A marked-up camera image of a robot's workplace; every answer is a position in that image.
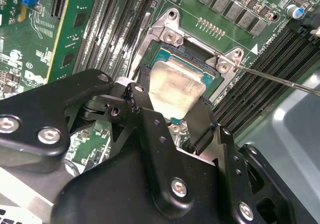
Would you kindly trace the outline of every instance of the black plastic bracket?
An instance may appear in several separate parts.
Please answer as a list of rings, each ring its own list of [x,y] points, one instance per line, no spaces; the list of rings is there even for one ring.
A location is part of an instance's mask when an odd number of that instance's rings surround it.
[[[85,100],[107,94],[113,83],[103,72],[88,70],[2,100],[0,117],[13,118],[16,130],[0,133],[0,165],[32,172],[57,169],[70,144],[73,118],[69,114],[76,116]],[[59,135],[54,144],[38,138],[48,127]]]
[[[220,216],[226,223],[266,223],[257,211],[244,157],[236,150],[229,130],[218,126],[214,139],[200,156],[218,167]],[[249,214],[242,209],[247,206]]]
[[[144,167],[152,198],[158,209],[169,218],[185,215],[193,205],[193,191],[164,117],[153,110],[148,92],[140,85],[129,84],[126,96],[132,106]],[[186,188],[185,196],[173,192],[177,180]]]

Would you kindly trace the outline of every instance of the white triangle marking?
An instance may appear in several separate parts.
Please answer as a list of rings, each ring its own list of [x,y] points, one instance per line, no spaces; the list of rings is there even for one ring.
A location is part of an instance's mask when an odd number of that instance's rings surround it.
[[[251,52],[258,55],[258,44],[256,44],[252,49]]]

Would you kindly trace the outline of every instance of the screwdriver shaft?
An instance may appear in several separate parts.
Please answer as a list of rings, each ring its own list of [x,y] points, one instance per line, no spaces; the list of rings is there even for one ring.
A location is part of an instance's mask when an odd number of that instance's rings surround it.
[[[236,65],[235,67],[237,69],[239,69],[239,70],[243,70],[243,71],[251,73],[253,75],[257,75],[257,76],[260,76],[262,78],[266,78],[266,79],[278,82],[278,83],[286,85],[288,87],[291,87],[291,88],[294,88],[294,89],[297,89],[297,90],[302,90],[304,92],[320,96],[320,91],[312,89],[312,88],[309,88],[307,86],[299,85],[299,84],[293,83],[293,82],[288,81],[288,80],[283,80],[283,79],[280,79],[278,77],[275,77],[275,76],[272,76],[272,75],[268,75],[266,73],[262,73],[262,72],[257,71],[257,70],[249,69],[249,68],[244,67],[244,66]]]

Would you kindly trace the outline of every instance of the gray plastic panel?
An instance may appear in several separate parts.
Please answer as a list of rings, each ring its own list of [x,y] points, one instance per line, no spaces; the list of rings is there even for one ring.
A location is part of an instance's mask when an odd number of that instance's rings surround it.
[[[320,70],[304,85],[320,90]],[[296,90],[239,144],[253,144],[320,223],[320,97]]]

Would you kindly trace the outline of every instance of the motherboard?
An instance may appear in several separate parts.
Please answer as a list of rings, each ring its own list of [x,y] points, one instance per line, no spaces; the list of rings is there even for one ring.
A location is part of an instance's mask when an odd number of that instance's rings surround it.
[[[320,65],[314,26],[304,24],[319,7],[320,0],[0,0],[0,99],[95,68],[146,86],[178,147],[188,138],[184,116],[201,95],[240,139],[290,90],[224,63],[302,82]],[[101,163],[109,131],[97,122],[76,133],[66,159],[80,171]]]

